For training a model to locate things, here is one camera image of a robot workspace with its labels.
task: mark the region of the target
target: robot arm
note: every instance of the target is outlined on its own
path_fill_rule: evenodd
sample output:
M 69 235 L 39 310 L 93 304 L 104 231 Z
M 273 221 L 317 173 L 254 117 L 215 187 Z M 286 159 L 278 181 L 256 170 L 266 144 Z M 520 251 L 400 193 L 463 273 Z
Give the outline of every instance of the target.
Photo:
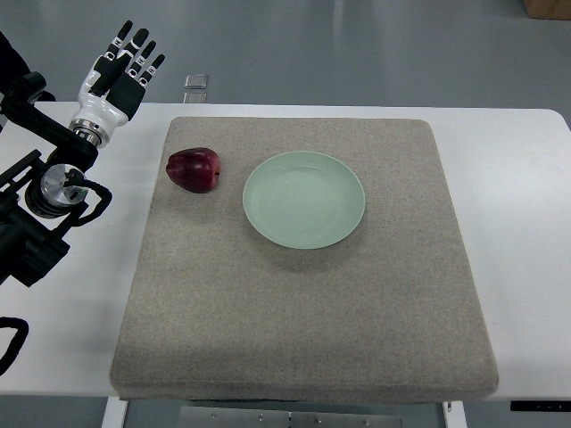
M 80 109 L 66 128 L 36 109 L 34 102 L 46 87 L 44 78 L 33 72 L 16 79 L 0 107 L 8 120 L 28 129 L 55 146 L 47 162 L 34 151 L 0 174 L 0 284 L 14 276 L 27 286 L 44 277 L 69 250 L 63 236 L 71 227 L 83 226 L 99 217 L 111 202 L 111 192 L 85 178 L 98 149 L 103 148 L 116 127 L 133 118 L 145 89 L 164 61 L 159 55 L 149 67 L 145 63 L 155 48 L 150 42 L 141 50 L 148 31 L 140 29 L 124 44 L 131 30 L 127 21 L 100 56 L 79 90 Z M 22 172 L 23 178 L 15 181 Z M 19 206 L 17 192 L 25 188 L 29 210 L 41 218 L 67 216 L 49 230 Z M 87 210 L 88 190 L 100 198 Z

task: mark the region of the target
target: metal base plate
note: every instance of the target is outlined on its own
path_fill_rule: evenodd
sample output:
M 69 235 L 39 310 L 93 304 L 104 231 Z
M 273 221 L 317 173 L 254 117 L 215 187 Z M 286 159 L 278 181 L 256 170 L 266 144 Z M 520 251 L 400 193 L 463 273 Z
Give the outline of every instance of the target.
M 242 408 L 180 409 L 178 428 L 401 428 L 398 416 L 287 412 Z

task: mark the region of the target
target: table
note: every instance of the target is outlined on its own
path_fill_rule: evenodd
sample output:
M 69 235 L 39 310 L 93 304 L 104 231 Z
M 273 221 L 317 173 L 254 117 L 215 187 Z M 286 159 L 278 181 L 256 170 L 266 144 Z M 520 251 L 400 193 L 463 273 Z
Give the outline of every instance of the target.
M 37 106 L 62 124 L 78 109 Z M 11 278 L 0 286 L 0 314 L 30 324 L 21 354 L 0 378 L 1 393 L 116 395 L 109 368 L 162 144 L 178 116 L 426 120 L 497 360 L 500 386 L 491 399 L 571 398 L 571 133 L 556 112 L 153 103 L 116 130 L 88 171 L 113 192 L 104 215 L 68 233 L 70 253 L 44 280 L 29 290 Z M 0 134 L 0 170 L 34 148 L 43 159 L 53 150 L 9 124 Z

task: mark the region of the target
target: ceramic plate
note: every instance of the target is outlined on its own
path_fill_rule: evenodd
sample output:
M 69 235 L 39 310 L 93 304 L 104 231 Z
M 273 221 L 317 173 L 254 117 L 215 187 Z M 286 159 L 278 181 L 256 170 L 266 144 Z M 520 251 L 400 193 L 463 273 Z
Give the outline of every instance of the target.
M 348 236 L 363 217 L 365 193 L 339 160 L 317 152 L 286 152 L 253 171 L 243 204 L 252 226 L 270 241 L 308 250 Z

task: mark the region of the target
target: red apple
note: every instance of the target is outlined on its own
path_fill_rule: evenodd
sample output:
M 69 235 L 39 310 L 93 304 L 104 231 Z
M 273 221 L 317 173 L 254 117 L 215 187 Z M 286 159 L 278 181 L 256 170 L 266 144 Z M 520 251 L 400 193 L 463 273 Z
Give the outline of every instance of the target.
M 208 193 L 218 183 L 220 159 L 216 152 L 205 147 L 181 150 L 170 155 L 167 175 L 183 189 Z

